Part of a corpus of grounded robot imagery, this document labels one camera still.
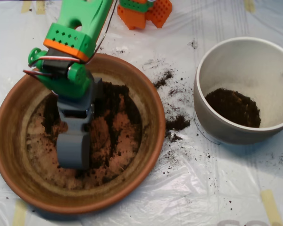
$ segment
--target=robotic arm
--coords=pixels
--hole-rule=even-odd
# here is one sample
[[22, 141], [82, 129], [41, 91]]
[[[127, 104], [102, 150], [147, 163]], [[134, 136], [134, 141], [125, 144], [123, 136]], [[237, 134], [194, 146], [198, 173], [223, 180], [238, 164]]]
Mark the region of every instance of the robotic arm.
[[57, 139], [58, 162], [63, 168], [89, 167], [90, 136], [83, 128], [91, 122], [94, 102], [102, 98], [103, 91], [101, 78], [93, 78], [84, 65], [98, 49], [96, 42], [112, 3], [63, 0], [59, 19], [43, 43], [48, 51], [34, 48], [29, 54], [29, 66], [35, 65], [39, 71], [24, 70], [58, 95], [58, 112], [68, 125], [68, 131]]

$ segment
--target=pot rim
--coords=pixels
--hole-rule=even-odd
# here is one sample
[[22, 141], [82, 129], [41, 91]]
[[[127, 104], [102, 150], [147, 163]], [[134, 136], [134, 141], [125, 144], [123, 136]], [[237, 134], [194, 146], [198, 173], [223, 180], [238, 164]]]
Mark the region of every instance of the pot rim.
[[202, 90], [201, 90], [201, 87], [200, 87], [200, 71], [201, 71], [201, 67], [204, 63], [204, 61], [206, 60], [206, 58], [208, 57], [209, 54], [212, 53], [212, 51], [214, 51], [216, 48], [226, 44], [226, 43], [229, 43], [229, 42], [232, 42], [232, 41], [238, 41], [238, 40], [251, 40], [251, 41], [256, 41], [256, 42], [261, 42], [261, 43], [265, 43], [271, 47], [274, 47], [276, 48], [277, 50], [279, 50], [280, 52], [283, 53], [283, 48], [274, 44], [273, 42], [270, 42], [270, 41], [267, 41], [265, 39], [260, 39], [260, 38], [254, 38], [254, 37], [237, 37], [237, 38], [231, 38], [231, 39], [227, 39], [225, 41], [222, 41], [218, 44], [216, 44], [214, 47], [212, 47], [208, 52], [206, 52], [206, 54], [202, 57], [199, 65], [198, 65], [198, 68], [197, 68], [197, 71], [196, 71], [196, 85], [197, 85], [197, 88], [199, 90], [199, 93], [200, 93], [200, 96], [201, 96], [201, 99], [202, 101], [205, 103], [206, 107], [211, 111], [211, 113], [213, 115], [215, 115], [219, 120], [221, 121], [224, 121], [226, 123], [228, 123], [230, 126], [234, 127], [234, 128], [237, 128], [237, 129], [240, 129], [240, 130], [247, 130], [249, 132], [267, 132], [267, 131], [272, 131], [272, 130], [277, 130], [277, 129], [280, 129], [280, 128], [283, 128], [283, 122], [278, 124], [278, 125], [275, 125], [275, 126], [272, 126], [272, 127], [266, 127], [266, 128], [252, 128], [252, 127], [247, 127], [247, 126], [242, 126], [242, 125], [239, 125], [237, 123], [234, 123], [228, 119], [226, 119], [225, 117], [221, 116], [220, 114], [218, 114], [207, 102], [207, 100], [205, 99], [203, 93], [202, 93]]
[[[119, 59], [114, 56], [106, 55], [106, 54], [96, 54], [95, 56], [98, 59], [105, 59], [105, 60], [112, 60], [117, 61], [119, 64], [124, 65], [125, 67], [129, 68], [133, 73], [137, 74], [139, 77], [141, 77], [145, 83], [147, 84], [154, 101], [156, 103], [156, 107], [158, 109], [158, 118], [160, 123], [160, 128], [158, 131], [158, 140], [156, 142], [153, 155], [147, 162], [146, 166], [142, 170], [142, 172], [132, 181], [124, 190], [119, 191], [118, 193], [114, 194], [113, 196], [104, 199], [100, 202], [87, 204], [84, 206], [79, 207], [61, 207], [61, 206], [54, 206], [50, 204], [43, 203], [41, 200], [36, 199], [35, 197], [26, 194], [23, 192], [16, 183], [13, 182], [13, 180], [8, 176], [7, 171], [4, 167], [4, 161], [2, 160], [2, 157], [0, 155], [0, 174], [2, 175], [5, 182], [8, 184], [8, 186], [23, 200], [28, 202], [29, 204], [39, 208], [43, 209], [49, 212], [55, 212], [55, 213], [62, 213], [62, 214], [80, 214], [80, 213], [86, 213], [91, 212], [95, 210], [100, 210], [105, 207], [108, 207], [110, 205], [113, 205], [114, 203], [120, 201], [124, 197], [126, 197], [129, 193], [131, 193], [151, 172], [153, 169], [159, 155], [161, 152], [161, 148], [164, 142], [165, 137], [165, 129], [166, 129], [166, 120], [165, 120], [165, 112], [164, 107], [162, 105], [161, 99], [158, 95], [158, 92], [154, 88], [151, 81], [146, 77], [144, 73], [142, 73], [139, 69], [131, 65], [130, 63]], [[11, 91], [8, 93], [6, 98], [4, 99], [1, 107], [0, 107], [0, 125], [2, 124], [2, 113], [7, 110], [8, 102], [11, 96], [17, 91], [18, 87], [21, 86], [22, 83], [24, 83], [27, 79], [31, 79], [29, 76], [24, 76], [21, 78], [20, 81], [17, 82], [17, 84], [11, 89]]]

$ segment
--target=white plastic sheet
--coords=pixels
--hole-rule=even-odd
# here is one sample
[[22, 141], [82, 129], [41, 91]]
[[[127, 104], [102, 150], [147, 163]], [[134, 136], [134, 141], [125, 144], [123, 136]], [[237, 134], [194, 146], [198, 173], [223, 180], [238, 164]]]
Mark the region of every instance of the white plastic sheet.
[[[167, 119], [183, 114], [191, 120], [177, 133], [183, 139], [166, 139], [150, 175], [114, 206], [79, 216], [32, 212], [28, 206], [23, 225], [263, 226], [270, 223], [260, 192], [268, 189], [283, 221], [283, 132], [257, 145], [213, 144], [193, 121], [192, 96], [196, 67], [216, 43], [254, 36], [283, 47], [283, 0], [171, 1], [173, 11], [163, 29], [148, 23], [144, 31], [130, 31], [115, 14], [101, 52], [133, 64], [152, 82], [173, 70], [174, 77], [158, 93]], [[43, 40], [61, 2], [45, 1], [44, 15], [36, 13], [36, 2], [32, 11], [21, 13], [22, 6], [22, 1], [0, 1], [0, 105], [27, 69], [29, 51], [45, 49]], [[15, 225], [18, 200], [0, 175], [0, 226]]]

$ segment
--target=orange toy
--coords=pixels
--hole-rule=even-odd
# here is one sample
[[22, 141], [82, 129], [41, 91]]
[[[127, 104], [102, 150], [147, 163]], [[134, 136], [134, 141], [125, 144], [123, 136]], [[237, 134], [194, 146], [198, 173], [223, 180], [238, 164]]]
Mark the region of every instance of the orange toy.
[[[131, 1], [143, 4], [147, 3], [147, 0]], [[153, 7], [150, 7], [146, 13], [124, 8], [121, 5], [117, 7], [117, 14], [130, 30], [136, 28], [145, 29], [146, 20], [152, 21], [157, 28], [162, 28], [171, 12], [172, 3], [169, 0], [156, 0]]]

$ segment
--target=wire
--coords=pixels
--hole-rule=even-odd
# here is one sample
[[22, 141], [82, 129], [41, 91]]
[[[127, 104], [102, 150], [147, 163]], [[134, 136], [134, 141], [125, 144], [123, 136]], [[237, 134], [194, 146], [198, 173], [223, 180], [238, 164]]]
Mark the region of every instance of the wire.
[[72, 61], [72, 62], [81, 62], [79, 59], [74, 57], [67, 56], [41, 56], [40, 58], [32, 61], [28, 66], [33, 67], [39, 60], [59, 60], [59, 61]]
[[[111, 23], [111, 20], [112, 20], [112, 16], [114, 15], [114, 11], [115, 11], [116, 6], [117, 6], [117, 0], [115, 1], [114, 7], [113, 7], [113, 11], [112, 11], [111, 17], [109, 19], [109, 22], [108, 22], [108, 25], [107, 25], [107, 28], [106, 28], [106, 31], [104, 33], [103, 38], [100, 40], [100, 43], [98, 44], [98, 46], [95, 48], [95, 51], [92, 54], [92, 56], [87, 61], [82, 62], [82, 64], [84, 64], [84, 65], [88, 64], [92, 60], [92, 58], [95, 56], [97, 51], [99, 50], [102, 42], [104, 41], [104, 39], [106, 37], [107, 32], [108, 32], [108, 28], [110, 26], [110, 23]], [[29, 67], [33, 67], [39, 60], [58, 60], [58, 61], [72, 61], [72, 62], [81, 63], [81, 61], [79, 59], [74, 58], [74, 57], [67, 57], [67, 56], [43, 56], [43, 57], [40, 57], [40, 58], [32, 61], [28, 66]]]
[[38, 72], [38, 71], [30, 71], [30, 70], [23, 70], [24, 73], [32, 76], [33, 78], [38, 79], [37, 75], [41, 75], [41, 76], [45, 76], [45, 77], [49, 77], [49, 78], [52, 78], [52, 74], [49, 74], [49, 73], [43, 73], [43, 72]]
[[111, 20], [112, 20], [112, 16], [114, 15], [114, 11], [115, 11], [115, 8], [117, 6], [117, 0], [115, 1], [115, 4], [114, 4], [114, 7], [113, 7], [113, 10], [112, 10], [112, 14], [111, 14], [111, 17], [109, 19], [109, 22], [108, 22], [108, 25], [107, 25], [107, 28], [106, 28], [106, 31], [104, 33], [104, 36], [103, 38], [101, 39], [100, 43], [98, 44], [97, 48], [95, 49], [94, 53], [92, 54], [92, 56], [84, 63], [84, 64], [88, 64], [90, 63], [90, 61], [92, 60], [92, 58], [94, 57], [94, 55], [97, 53], [97, 51], [99, 50], [102, 42], [104, 41], [105, 37], [106, 37], [106, 34], [108, 32], [108, 29], [109, 29], [109, 26], [110, 26], [110, 23], [111, 23]]
[[197, 123], [196, 123], [196, 121], [195, 121], [195, 109], [194, 109], [194, 123], [195, 123], [197, 129], [199, 130], [199, 132], [202, 134], [202, 136], [204, 136], [205, 139], [207, 139], [208, 141], [212, 142], [212, 143], [215, 144], [215, 145], [221, 145], [221, 143], [215, 143], [214, 141], [211, 141], [210, 139], [208, 139], [208, 138], [204, 135], [204, 133], [202, 133], [201, 130], [198, 128], [198, 125], [197, 125]]

